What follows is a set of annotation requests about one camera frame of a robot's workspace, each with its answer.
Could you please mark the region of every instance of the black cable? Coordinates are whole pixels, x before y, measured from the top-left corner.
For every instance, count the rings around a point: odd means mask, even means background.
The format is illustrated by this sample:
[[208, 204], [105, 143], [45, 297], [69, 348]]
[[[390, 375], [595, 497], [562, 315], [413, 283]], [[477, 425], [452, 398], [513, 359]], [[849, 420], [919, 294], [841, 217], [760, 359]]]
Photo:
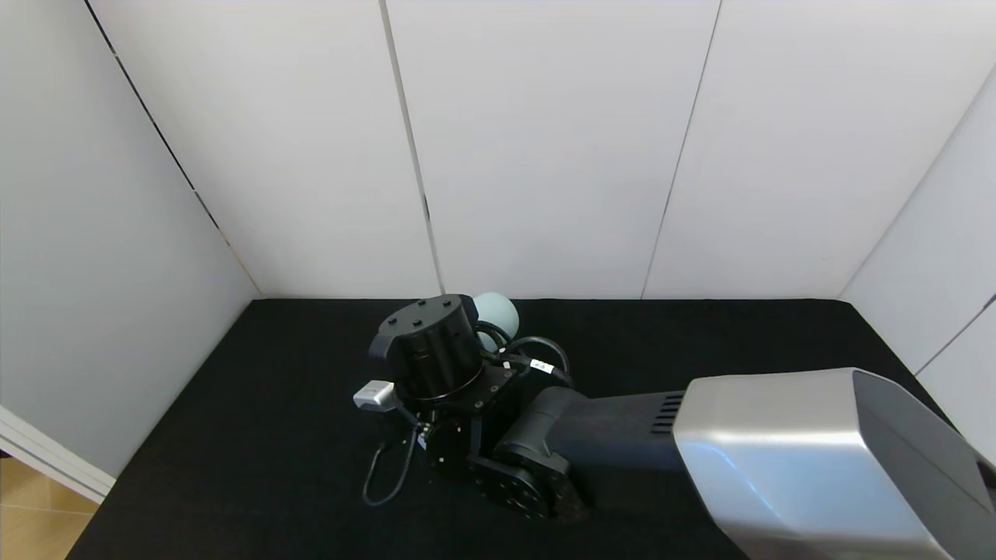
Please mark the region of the black cable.
[[[502, 360], [506, 360], [508, 362], [523, 366], [525, 368], [525, 372], [529, 372], [531, 369], [546, 372], [546, 370], [541, 370], [540, 368], [536, 368], [535, 366], [533, 366], [533, 360], [528, 356], [524, 356], [521, 353], [513, 355], [505, 355], [502, 358]], [[564, 370], [561, 370], [556, 366], [551, 366], [551, 367], [553, 369], [550, 372], [547, 372], [549, 373], [549, 375], [559, 379], [568, 389], [574, 388], [574, 378], [571, 377], [571, 374], [565, 373]]]
[[509, 334], [494, 323], [488, 323], [487, 321], [478, 321], [474, 324], [475, 333], [484, 333], [492, 341], [494, 341], [497, 348], [501, 348], [506, 344], [512, 342], [512, 337]]
[[506, 344], [509, 344], [510, 342], [512, 342], [512, 337], [509, 336], [509, 334], [505, 331], [505, 329], [502, 329], [501, 327], [499, 327], [498, 325], [495, 325], [494, 323], [488, 323], [487, 321], [478, 321], [475, 324], [475, 326], [476, 327], [484, 327], [485, 329], [490, 329], [490, 330], [498, 333], [498, 335], [500, 335], [501, 338], [505, 339], [498, 346], [505, 346]]
[[401, 475], [397, 479], [397, 484], [394, 485], [394, 490], [390, 492], [386, 497], [379, 499], [377, 501], [371, 500], [368, 496], [370, 492], [371, 480], [374, 479], [374, 471], [376, 470], [376, 462], [380, 458], [380, 454], [384, 451], [385, 447], [382, 444], [377, 448], [377, 451], [373, 452], [373, 460], [371, 461], [371, 469], [367, 471], [367, 480], [364, 481], [364, 503], [370, 507], [377, 507], [379, 505], [384, 505], [389, 501], [393, 500], [399, 492], [401, 492], [401, 487], [404, 486], [404, 480], [408, 478], [408, 467], [411, 466], [411, 457], [415, 455], [415, 440], [418, 438], [418, 428], [417, 425], [411, 433], [411, 441], [408, 442], [408, 454], [404, 458], [404, 466], [401, 468]]
[[561, 361], [561, 370], [568, 376], [571, 374], [571, 363], [567, 359], [567, 353], [564, 352], [564, 349], [561, 348], [559, 344], [550, 339], [545, 339], [543, 337], [523, 337], [509, 343], [508, 346], [505, 347], [504, 352], [501, 354], [512, 353], [527, 344], [540, 344], [556, 352], [557, 357], [560, 358]]

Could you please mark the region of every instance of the robotic arm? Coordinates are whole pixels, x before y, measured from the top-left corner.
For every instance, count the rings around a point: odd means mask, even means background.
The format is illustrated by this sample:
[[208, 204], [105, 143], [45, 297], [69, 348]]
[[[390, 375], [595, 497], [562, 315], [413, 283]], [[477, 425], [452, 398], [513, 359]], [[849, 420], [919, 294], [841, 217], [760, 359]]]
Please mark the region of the robotic arm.
[[391, 381], [354, 402], [412, 430], [440, 475], [530, 518], [701, 512], [758, 560], [996, 558], [996, 468], [889, 380], [842, 368], [588, 399], [560, 347], [504, 331], [468, 296], [419, 300], [371, 344]]

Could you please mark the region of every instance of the white enclosure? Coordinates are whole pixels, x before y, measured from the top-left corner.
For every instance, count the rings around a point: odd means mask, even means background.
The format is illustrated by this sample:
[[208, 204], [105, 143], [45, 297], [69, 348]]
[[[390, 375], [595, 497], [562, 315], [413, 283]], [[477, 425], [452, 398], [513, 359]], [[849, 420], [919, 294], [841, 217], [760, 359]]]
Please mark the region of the white enclosure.
[[107, 472], [253, 281], [842, 298], [996, 458], [996, 2], [90, 5], [0, 5], [0, 406]]
[[86, 5], [0, 3], [0, 407], [116, 476], [257, 296]]

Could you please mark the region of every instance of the black tabletop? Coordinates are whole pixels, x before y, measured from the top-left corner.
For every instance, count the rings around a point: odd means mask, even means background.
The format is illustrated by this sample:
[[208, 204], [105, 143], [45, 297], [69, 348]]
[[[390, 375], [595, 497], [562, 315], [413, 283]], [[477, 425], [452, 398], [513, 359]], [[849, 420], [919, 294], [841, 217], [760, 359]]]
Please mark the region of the black tabletop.
[[[351, 397], [371, 378], [366, 351], [377, 325], [406, 303], [253, 302], [132, 458], [69, 558], [744, 558], [699, 519], [597, 511], [574, 525], [526, 520], [419, 462], [394, 502], [366, 507], [360, 488], [381, 431]], [[858, 367], [939, 413], [846, 303], [516, 305], [519, 334], [560, 343], [589, 397], [680, 390], [707, 376]], [[385, 454], [387, 484], [400, 452]]]

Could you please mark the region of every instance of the white door frame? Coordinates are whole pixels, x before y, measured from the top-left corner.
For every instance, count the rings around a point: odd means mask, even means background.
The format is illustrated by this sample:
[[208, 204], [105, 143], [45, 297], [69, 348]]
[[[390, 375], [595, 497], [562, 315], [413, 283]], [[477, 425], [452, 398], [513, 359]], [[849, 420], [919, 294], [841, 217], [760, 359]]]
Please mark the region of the white door frame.
[[0, 448], [82, 496], [104, 502], [115, 479], [0, 407]]

